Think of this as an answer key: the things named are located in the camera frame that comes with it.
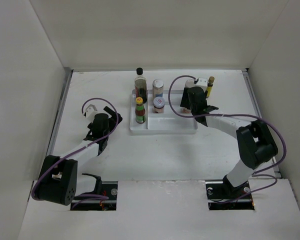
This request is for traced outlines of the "small yellow oil bottle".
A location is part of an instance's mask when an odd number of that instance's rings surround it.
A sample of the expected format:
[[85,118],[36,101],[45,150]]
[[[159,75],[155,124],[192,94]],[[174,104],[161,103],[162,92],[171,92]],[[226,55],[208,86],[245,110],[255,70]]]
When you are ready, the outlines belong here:
[[213,85],[214,85],[214,81],[215,81],[215,77],[214,76],[210,76],[207,82],[207,88],[206,88],[206,97],[208,98],[211,94]]

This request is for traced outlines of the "orange spice jar front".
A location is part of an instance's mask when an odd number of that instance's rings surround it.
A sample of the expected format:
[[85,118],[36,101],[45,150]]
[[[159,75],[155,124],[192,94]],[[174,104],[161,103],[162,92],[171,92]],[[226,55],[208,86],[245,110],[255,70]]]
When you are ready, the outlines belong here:
[[153,112],[156,114],[162,114],[165,110],[165,99],[161,96],[157,96],[153,99]]

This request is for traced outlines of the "orange spice jar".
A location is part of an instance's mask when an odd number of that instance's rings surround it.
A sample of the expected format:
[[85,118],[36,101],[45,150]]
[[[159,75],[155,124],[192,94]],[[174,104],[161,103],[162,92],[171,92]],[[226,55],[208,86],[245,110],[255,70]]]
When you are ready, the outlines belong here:
[[165,110],[165,99],[161,96],[157,96],[153,99],[153,112],[156,114],[162,114]]
[[184,113],[184,114],[190,114],[190,113],[191,113],[191,110],[190,110],[190,109],[187,109],[186,107],[184,107],[184,108],[182,109],[182,113]]

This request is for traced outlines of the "white granule jar blue label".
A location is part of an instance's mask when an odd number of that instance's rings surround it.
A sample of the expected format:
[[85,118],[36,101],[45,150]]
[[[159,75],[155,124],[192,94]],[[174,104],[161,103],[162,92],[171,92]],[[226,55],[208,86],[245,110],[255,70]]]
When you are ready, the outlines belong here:
[[164,82],[161,79],[155,79],[152,82],[152,97],[162,97],[164,93]]

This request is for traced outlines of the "dark soy sauce bottle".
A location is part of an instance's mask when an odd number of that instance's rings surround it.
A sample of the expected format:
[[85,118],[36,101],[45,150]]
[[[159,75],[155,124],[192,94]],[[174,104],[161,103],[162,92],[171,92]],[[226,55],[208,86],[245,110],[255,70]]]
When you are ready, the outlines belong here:
[[144,71],[141,67],[136,69],[136,78],[134,80],[134,90],[135,96],[137,98],[142,98],[143,103],[146,103],[148,100],[148,92],[147,92],[147,80],[143,75]]

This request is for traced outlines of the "orange spice jar back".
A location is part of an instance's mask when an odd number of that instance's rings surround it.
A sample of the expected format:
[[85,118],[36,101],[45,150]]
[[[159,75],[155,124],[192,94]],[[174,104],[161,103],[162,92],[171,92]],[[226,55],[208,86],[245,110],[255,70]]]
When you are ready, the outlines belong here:
[[182,113],[184,113],[184,114],[190,114],[190,113],[191,113],[191,110],[190,110],[190,109],[187,109],[186,107],[184,107],[184,108],[182,109]]

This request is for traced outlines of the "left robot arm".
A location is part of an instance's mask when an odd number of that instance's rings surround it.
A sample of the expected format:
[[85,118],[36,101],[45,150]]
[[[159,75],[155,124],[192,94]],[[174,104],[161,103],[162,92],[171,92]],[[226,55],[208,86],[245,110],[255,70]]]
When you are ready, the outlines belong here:
[[77,147],[61,156],[45,157],[38,181],[31,192],[34,200],[68,206],[80,195],[93,200],[107,198],[102,195],[99,176],[84,173],[78,179],[78,169],[102,154],[110,134],[123,120],[115,109],[105,106],[103,110],[101,113],[95,108],[85,111],[84,116],[90,121],[88,133]]

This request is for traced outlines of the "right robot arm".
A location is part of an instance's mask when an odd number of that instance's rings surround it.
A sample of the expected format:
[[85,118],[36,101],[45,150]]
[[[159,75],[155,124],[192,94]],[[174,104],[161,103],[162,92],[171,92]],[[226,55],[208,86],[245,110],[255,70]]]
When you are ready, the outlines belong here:
[[191,110],[198,123],[237,140],[239,161],[222,179],[221,190],[228,198],[235,197],[254,170],[278,154],[278,147],[264,121],[259,118],[245,121],[221,114],[218,107],[207,103],[206,93],[199,86],[184,88],[180,106]]

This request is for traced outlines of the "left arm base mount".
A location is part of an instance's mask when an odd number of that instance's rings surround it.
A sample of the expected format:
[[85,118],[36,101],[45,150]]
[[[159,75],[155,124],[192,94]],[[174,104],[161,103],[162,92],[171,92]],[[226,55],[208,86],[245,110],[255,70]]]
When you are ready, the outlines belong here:
[[115,211],[118,182],[103,181],[98,175],[84,173],[78,177],[71,211]]

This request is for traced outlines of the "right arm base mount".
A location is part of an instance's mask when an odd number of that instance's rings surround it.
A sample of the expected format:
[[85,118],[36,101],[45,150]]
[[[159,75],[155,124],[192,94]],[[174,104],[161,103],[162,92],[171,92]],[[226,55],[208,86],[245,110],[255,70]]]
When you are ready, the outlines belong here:
[[254,210],[248,181],[238,187],[232,187],[225,178],[205,182],[208,208],[210,211]]

